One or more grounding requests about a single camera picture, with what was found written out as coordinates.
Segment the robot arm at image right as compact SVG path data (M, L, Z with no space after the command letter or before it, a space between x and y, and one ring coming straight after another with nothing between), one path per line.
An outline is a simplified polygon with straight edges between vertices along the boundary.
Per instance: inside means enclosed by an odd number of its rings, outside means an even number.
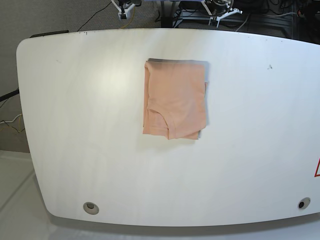
M202 7L209 17L209 23L216 21L216 27L219 27L220 21L235 14L242 14L243 11L234 8L234 0L202 0Z

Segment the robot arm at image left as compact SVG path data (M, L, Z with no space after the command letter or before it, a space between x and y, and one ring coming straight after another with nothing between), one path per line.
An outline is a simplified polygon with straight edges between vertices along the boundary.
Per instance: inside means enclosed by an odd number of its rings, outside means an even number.
M141 6L142 0L111 0L111 3L118 10L118 18L127 20L131 16L131 11Z

